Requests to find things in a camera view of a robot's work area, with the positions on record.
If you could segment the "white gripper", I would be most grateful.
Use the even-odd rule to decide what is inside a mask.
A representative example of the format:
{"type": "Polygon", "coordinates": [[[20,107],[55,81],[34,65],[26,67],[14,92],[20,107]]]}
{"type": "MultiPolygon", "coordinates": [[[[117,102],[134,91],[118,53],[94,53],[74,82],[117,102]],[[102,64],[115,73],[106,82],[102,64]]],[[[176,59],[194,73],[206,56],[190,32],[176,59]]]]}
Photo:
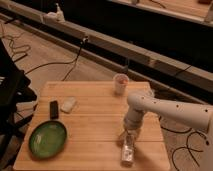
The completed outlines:
{"type": "Polygon", "coordinates": [[[131,137],[133,141],[136,141],[139,137],[140,129],[139,128],[130,128],[127,125],[124,125],[124,132],[122,132],[116,141],[117,146],[122,146],[124,140],[127,139],[128,136],[131,137]]]}

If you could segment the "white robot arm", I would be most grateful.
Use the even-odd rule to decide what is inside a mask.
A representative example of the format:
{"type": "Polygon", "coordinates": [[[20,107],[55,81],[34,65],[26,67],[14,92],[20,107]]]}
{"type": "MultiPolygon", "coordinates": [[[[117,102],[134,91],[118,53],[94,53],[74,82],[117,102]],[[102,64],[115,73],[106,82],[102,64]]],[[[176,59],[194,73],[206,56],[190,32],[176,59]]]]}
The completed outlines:
{"type": "Polygon", "coordinates": [[[132,165],[134,144],[147,112],[173,119],[207,135],[200,171],[213,171],[213,106],[154,97],[151,91],[133,91],[127,97],[128,111],[123,120],[121,134],[121,162],[132,165]]]}

